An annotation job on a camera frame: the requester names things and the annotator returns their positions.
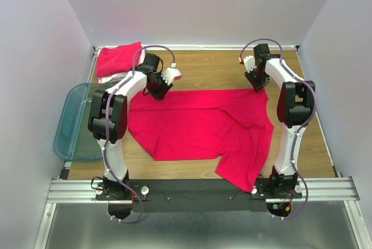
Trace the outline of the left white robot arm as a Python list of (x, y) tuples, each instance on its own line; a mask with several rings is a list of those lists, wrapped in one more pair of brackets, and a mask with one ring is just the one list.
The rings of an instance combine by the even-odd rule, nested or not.
[(92, 95), (88, 130), (101, 149), (105, 166), (103, 182), (117, 200), (124, 199), (129, 191), (124, 181), (128, 170), (121, 142), (127, 130), (128, 104), (138, 93), (163, 100), (173, 82), (182, 77), (176, 63), (158, 70), (160, 63), (162, 60), (157, 55), (147, 53), (144, 61), (132, 67), (118, 83), (106, 90), (96, 90)]

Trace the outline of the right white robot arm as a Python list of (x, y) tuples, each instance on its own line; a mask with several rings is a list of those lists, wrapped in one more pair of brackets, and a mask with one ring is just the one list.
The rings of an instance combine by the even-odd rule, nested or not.
[(239, 55), (244, 76), (256, 92), (274, 80), (280, 87), (277, 118), (282, 125), (277, 160), (268, 179), (267, 190), (275, 198), (299, 189), (298, 156), (303, 134), (316, 113), (315, 83), (304, 80), (286, 64), (284, 52), (272, 54), (267, 44), (258, 44), (253, 55)]

